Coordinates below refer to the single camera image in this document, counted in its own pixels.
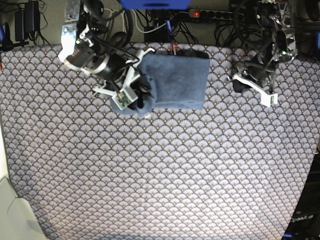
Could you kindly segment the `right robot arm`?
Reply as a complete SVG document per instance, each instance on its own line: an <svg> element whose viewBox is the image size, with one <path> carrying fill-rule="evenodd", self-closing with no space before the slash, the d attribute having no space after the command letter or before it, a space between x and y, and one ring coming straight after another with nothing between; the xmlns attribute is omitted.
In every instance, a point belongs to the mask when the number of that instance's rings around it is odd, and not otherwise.
<svg viewBox="0 0 320 240"><path fill-rule="evenodd" d="M61 32L59 60L74 71L102 79L94 94L111 98L116 107L139 110L151 95L151 86L139 69L153 48L125 50L133 34L131 11L121 8L104 16L100 0L69 0Z"/></svg>

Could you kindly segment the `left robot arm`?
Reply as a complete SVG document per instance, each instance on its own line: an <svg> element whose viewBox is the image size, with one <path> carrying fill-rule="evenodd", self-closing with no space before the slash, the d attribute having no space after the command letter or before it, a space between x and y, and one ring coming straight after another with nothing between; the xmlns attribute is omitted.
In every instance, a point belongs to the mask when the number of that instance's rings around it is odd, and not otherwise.
<svg viewBox="0 0 320 240"><path fill-rule="evenodd" d="M287 0L257 0L255 19L261 33L260 40L250 40L240 27L240 11L249 3L241 0L234 10L234 27L239 39L257 47L256 54L236 67L232 76L235 92L242 93L256 84L256 89L268 86L267 94L274 93L275 74L279 64L290 63L298 54L295 31L292 29L290 4Z"/></svg>

